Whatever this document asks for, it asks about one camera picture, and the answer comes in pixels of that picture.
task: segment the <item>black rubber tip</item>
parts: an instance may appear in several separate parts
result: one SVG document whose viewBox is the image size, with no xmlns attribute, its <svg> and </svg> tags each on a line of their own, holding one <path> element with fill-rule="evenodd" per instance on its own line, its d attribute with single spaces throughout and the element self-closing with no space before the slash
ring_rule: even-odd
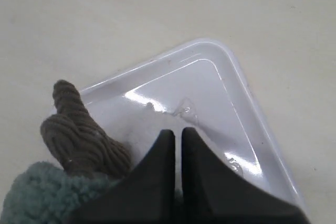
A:
<svg viewBox="0 0 336 224">
<path fill-rule="evenodd" d="M 182 133 L 182 186 L 192 222 L 309 223 L 298 207 L 255 187 L 223 164 L 194 128 Z"/>
<path fill-rule="evenodd" d="M 75 210 L 68 223 L 171 222 L 175 187 L 175 136 L 162 130 L 133 172 L 102 197 Z"/>
</svg>

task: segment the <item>green fleece fabric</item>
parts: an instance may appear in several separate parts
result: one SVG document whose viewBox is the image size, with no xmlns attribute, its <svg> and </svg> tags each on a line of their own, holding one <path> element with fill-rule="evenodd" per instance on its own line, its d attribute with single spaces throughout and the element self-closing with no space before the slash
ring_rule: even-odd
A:
<svg viewBox="0 0 336 224">
<path fill-rule="evenodd" d="M 47 162 L 38 162 L 13 182 L 0 224 L 61 224 L 71 211 L 114 186 L 106 175 L 69 177 Z"/>
</svg>

